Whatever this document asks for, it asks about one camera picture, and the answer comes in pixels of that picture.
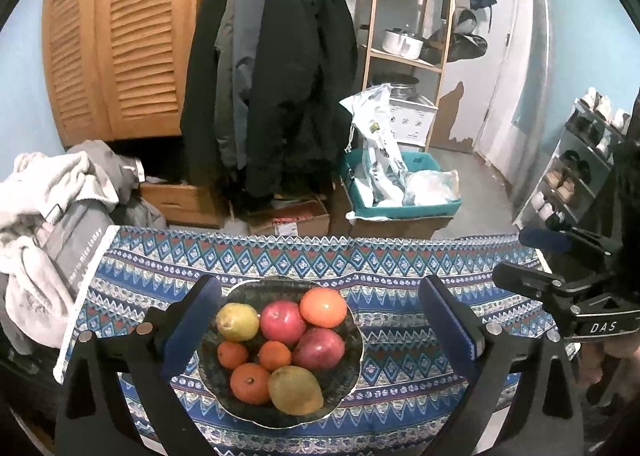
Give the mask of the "person's right hand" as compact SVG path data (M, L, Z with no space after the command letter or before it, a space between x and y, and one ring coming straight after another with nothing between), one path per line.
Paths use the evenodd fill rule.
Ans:
M599 384L605 372L618 363L620 380L614 386L625 403L639 396L639 333L605 342L584 343L578 355L578 386Z

